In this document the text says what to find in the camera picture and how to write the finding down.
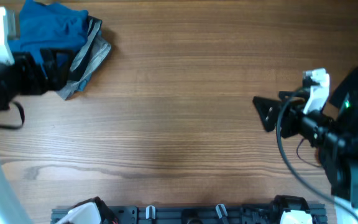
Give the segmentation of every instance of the black cable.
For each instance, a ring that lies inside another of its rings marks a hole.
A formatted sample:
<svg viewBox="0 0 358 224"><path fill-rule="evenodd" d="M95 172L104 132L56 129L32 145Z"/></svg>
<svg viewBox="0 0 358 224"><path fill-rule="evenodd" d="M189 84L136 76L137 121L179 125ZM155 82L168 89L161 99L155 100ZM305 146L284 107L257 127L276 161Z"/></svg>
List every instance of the black cable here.
<svg viewBox="0 0 358 224"><path fill-rule="evenodd" d="M304 140L305 140L305 139L302 139L302 140L299 142L298 147L296 147L296 155L298 156L298 158L299 158L300 160L302 160L305 164L309 164L309 165L311 165L311 166L313 166L313 167L315 167L315 168L323 168L322 166L319 166L319 165L316 165L316 164L312 164L311 162L308 162L308 161L302 159L301 156L299 156L299 148L301 147L301 145L302 145L302 143L303 143Z"/></svg>
<svg viewBox="0 0 358 224"><path fill-rule="evenodd" d="M281 108L281 110L280 110L280 112L278 114L277 127L276 127L276 137L277 137L277 146L278 146L278 149L280 150L281 157L283 158L283 161L284 161L285 165L287 165L288 169L291 171L292 175L294 175L294 177L297 180L299 180L299 182L301 182L301 184L303 186L305 186L307 189L311 190L317 196L319 196L319 197L325 199L326 201L333 203L335 206L338 206L341 209L347 211L350 215L352 215L358 221L358 216L352 210L348 209L347 207L345 207L341 203L336 202L330 196L325 195L324 193L322 193L319 190L315 189L312 185L307 183L307 181L304 178L299 176L299 174L292 167L290 161L288 160L287 156L285 155L284 148L283 148L283 143L281 141L281 122L282 122L282 119L283 119L283 116L284 116L284 112L285 112L286 108L288 107L288 105L291 103L292 98L294 98L302 90L303 90L303 88L299 88L299 89L295 90L292 93L292 95L287 99L287 101L284 102L284 105L282 106L282 108Z"/></svg>
<svg viewBox="0 0 358 224"><path fill-rule="evenodd" d="M16 101L12 101L12 104L15 105L17 107L17 109L19 110L20 119L22 120L22 124L20 124L20 125L0 124L1 129L18 130L20 128L23 128L24 120L25 120L23 106L19 102L16 102Z"/></svg>

